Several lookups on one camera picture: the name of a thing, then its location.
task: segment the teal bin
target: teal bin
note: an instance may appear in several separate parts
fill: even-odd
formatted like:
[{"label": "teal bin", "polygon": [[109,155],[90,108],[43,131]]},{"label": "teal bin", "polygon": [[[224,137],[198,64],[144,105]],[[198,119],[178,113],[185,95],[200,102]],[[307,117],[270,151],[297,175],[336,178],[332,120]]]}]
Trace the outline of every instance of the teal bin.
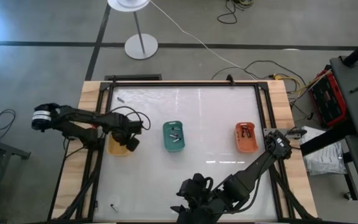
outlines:
[{"label": "teal bin", "polygon": [[162,126],[164,146],[168,152],[179,152],[185,147],[183,125],[180,121],[165,122]]}]

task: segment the orange bin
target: orange bin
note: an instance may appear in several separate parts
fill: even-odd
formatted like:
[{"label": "orange bin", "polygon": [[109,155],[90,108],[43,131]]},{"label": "orange bin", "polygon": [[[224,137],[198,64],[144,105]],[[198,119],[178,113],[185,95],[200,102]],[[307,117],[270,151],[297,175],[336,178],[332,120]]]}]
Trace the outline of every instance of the orange bin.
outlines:
[{"label": "orange bin", "polygon": [[236,139],[237,150],[240,153],[258,151],[254,129],[255,125],[251,122],[240,122],[236,124],[234,137]]}]

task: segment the concrete floor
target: concrete floor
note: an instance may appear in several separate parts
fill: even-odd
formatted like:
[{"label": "concrete floor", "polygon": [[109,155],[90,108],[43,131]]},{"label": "concrete floor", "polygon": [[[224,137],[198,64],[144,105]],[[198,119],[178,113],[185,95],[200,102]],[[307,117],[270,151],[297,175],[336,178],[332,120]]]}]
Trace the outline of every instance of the concrete floor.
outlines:
[{"label": "concrete floor", "polygon": [[[358,1],[353,0],[258,0],[238,12],[236,25],[220,24],[225,13],[222,0],[155,0],[182,28],[213,44],[257,45],[358,45]],[[0,41],[95,42],[105,0],[0,0]],[[160,43],[195,43],[182,34],[151,4],[138,15],[140,28]],[[131,14],[111,10],[103,42],[125,42],[135,33]],[[10,223],[45,220],[63,157],[59,132],[40,133],[30,128],[34,106],[56,102],[76,106],[93,47],[0,46],[0,111],[12,108],[17,119],[2,142],[31,151],[30,160],[13,159],[0,188],[0,218]],[[306,82],[328,60],[349,52],[327,50],[215,50],[241,66],[254,60],[274,60],[299,73]],[[92,80],[105,75],[161,73],[164,80],[208,80],[230,64],[205,49],[159,49],[148,60],[130,59],[123,48],[102,48]],[[271,64],[251,69],[260,77],[285,72]],[[236,71],[222,72],[235,79],[249,79]],[[287,89],[293,88],[287,83]],[[308,97],[297,101],[305,112],[313,110]],[[304,118],[297,109],[294,120]],[[316,127],[302,120],[297,126]],[[319,217],[358,223],[358,202],[342,198],[347,191],[343,176],[310,177]]]}]

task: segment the black floor stripe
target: black floor stripe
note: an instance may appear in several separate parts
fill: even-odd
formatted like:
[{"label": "black floor stripe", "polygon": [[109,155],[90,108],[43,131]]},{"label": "black floor stripe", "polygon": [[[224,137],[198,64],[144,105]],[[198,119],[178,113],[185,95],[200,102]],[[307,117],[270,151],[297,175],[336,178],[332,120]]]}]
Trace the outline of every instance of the black floor stripe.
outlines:
[{"label": "black floor stripe", "polygon": [[0,46],[29,47],[94,47],[94,42],[0,41]]},{"label": "black floor stripe", "polygon": [[[124,47],[125,43],[101,43],[101,47]],[[244,50],[345,50],[351,51],[358,46],[322,46],[322,45],[263,45],[263,44],[205,44],[210,49]],[[203,49],[202,44],[159,43],[159,48]]]},{"label": "black floor stripe", "polygon": [[92,75],[93,75],[93,71],[94,71],[94,66],[96,65],[96,61],[98,59],[98,55],[99,55],[99,51],[100,51],[100,46],[101,43],[103,41],[103,36],[104,36],[104,32],[106,31],[106,26],[107,26],[107,22],[109,20],[109,15],[110,15],[110,6],[109,4],[107,4],[106,6],[106,10],[104,11],[104,16],[102,19],[102,24],[100,25],[100,30],[99,30],[99,34],[98,34],[98,38],[96,38],[96,43],[95,46],[93,48],[93,53],[91,56],[91,61],[89,62],[88,65],[88,69],[86,71],[86,75],[85,75],[85,81],[90,81],[92,80]]}]

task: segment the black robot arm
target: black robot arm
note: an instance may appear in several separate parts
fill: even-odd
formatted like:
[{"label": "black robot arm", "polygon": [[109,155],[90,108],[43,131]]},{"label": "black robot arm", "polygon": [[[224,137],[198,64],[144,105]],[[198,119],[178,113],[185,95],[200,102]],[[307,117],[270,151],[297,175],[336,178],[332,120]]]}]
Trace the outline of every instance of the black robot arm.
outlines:
[{"label": "black robot arm", "polygon": [[56,129],[66,138],[80,139],[85,148],[95,147],[98,141],[98,131],[95,128],[82,128],[72,121],[100,126],[104,133],[111,133],[114,140],[125,145],[128,150],[134,151],[139,140],[134,136],[142,133],[142,122],[131,121],[127,116],[110,112],[100,114],[97,112],[79,110],[71,106],[60,106],[56,103],[39,105],[34,108],[31,126],[34,130]]},{"label": "black robot arm", "polygon": [[[213,224],[223,214],[243,212],[252,206],[255,196],[248,206],[242,208],[248,202],[249,195],[255,188],[255,182],[257,182],[258,189],[260,176],[278,159],[288,159],[291,156],[290,141],[280,131],[269,133],[265,137],[265,144],[266,151],[249,167],[228,176],[213,190],[213,180],[210,177],[204,178],[201,174],[195,174],[192,179],[185,180],[177,195],[187,200],[188,208],[182,205],[171,207],[179,213],[177,223]],[[299,205],[297,210],[301,210],[302,217],[314,218],[299,203],[297,205]]]}]

